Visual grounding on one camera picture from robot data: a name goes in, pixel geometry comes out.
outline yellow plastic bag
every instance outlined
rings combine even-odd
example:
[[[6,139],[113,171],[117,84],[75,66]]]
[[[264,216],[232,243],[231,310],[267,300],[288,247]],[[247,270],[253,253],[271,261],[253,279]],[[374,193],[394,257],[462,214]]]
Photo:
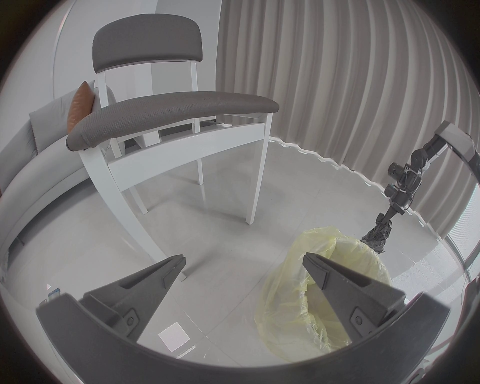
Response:
[[[312,359],[351,341],[329,302],[303,267],[306,252],[317,253],[365,276],[391,285],[378,255],[334,227],[297,237],[284,262],[267,278],[255,313],[260,338],[286,361]]]

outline gray curtain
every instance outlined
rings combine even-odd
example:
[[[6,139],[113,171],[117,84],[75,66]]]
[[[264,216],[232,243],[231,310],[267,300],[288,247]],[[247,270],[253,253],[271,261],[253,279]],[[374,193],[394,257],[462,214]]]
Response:
[[[443,120],[479,142],[480,96],[462,59],[410,0],[223,0],[216,88],[274,99],[272,135],[386,186]],[[475,185],[445,151],[412,208],[444,237]]]

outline chair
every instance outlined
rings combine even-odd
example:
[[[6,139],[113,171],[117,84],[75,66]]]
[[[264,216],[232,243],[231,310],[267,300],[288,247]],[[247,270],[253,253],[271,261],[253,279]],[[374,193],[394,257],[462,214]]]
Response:
[[[102,108],[83,118],[66,140],[69,150],[79,152],[93,184],[114,216],[156,262],[165,259],[166,255],[140,224],[122,192],[195,160],[200,177],[202,157],[256,142],[246,214],[246,222],[251,224],[262,182],[272,115],[279,108],[275,101],[266,97],[196,90],[136,97],[108,105],[106,70],[174,60],[190,61],[192,78],[196,78],[195,63],[202,60],[202,38],[193,20],[151,13],[127,17],[102,27],[93,41],[93,67],[98,75]],[[222,114],[251,118],[253,122],[200,132],[200,118]],[[107,140],[115,145],[117,138],[136,137],[190,119],[194,121],[191,134],[141,148],[126,156],[116,156],[112,161],[106,159],[99,146]]]

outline floor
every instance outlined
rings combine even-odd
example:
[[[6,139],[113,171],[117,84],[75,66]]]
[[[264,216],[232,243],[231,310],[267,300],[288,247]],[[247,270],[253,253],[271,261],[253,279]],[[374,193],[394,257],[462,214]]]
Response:
[[[245,145],[205,158],[203,186],[190,163],[137,187],[149,210],[142,215],[132,204],[142,224],[167,255],[182,253],[187,260],[187,279],[174,283],[138,343],[205,364],[285,364],[265,347],[253,320],[265,277],[304,230],[335,226],[361,238],[388,208],[381,191],[358,174],[271,141],[248,226],[252,150]],[[20,239],[24,245],[11,248],[7,288],[30,312],[56,288],[79,299],[151,263],[89,180],[40,213]],[[408,299],[426,291],[458,306],[465,284],[460,265],[416,215],[394,218],[380,257]],[[452,334],[457,312],[439,342]],[[175,323],[189,340],[170,351],[158,334]]]

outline brown leather pillow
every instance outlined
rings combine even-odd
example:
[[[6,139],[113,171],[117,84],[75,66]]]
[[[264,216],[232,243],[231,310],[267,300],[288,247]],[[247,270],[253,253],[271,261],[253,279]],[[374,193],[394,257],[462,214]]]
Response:
[[[70,133],[75,125],[92,113],[93,101],[95,100],[95,94],[92,88],[86,81],[78,87],[77,92],[73,95],[72,103],[68,111],[67,117],[67,132]]]

